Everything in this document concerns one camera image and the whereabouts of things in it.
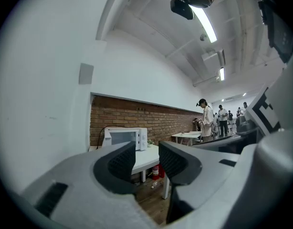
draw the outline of white microwave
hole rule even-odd
[[[136,142],[136,150],[147,148],[147,128],[107,127],[104,130],[102,147],[124,142]]]

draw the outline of wooden floor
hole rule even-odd
[[[136,201],[142,209],[160,226],[166,224],[167,210],[169,208],[171,186],[169,187],[168,198],[163,199],[163,178],[157,179],[158,185],[152,189],[154,180],[147,178],[146,182],[137,187]]]

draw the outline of red fire extinguisher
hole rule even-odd
[[[159,178],[159,165],[152,168],[152,179],[157,180]]]

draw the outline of light fixture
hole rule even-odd
[[[189,6],[192,9],[192,11],[195,13],[195,15],[198,17],[202,26],[204,27],[204,29],[209,37],[210,42],[211,43],[215,42],[217,40],[217,36],[215,35],[214,30],[212,28],[212,25],[211,25],[207,15],[205,14],[204,10],[200,9],[200,8],[193,7],[191,5],[189,5]]]
[[[222,68],[220,69],[220,76],[221,76],[221,81],[224,81],[224,80],[225,80],[224,67],[222,67]]]

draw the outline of red brick wall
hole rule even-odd
[[[192,120],[200,113],[144,104],[111,97],[95,96],[90,119],[90,146],[98,144],[101,129],[109,125],[147,127],[147,138],[155,144],[160,140],[174,141],[171,135],[194,130]],[[102,144],[104,131],[100,136]]]

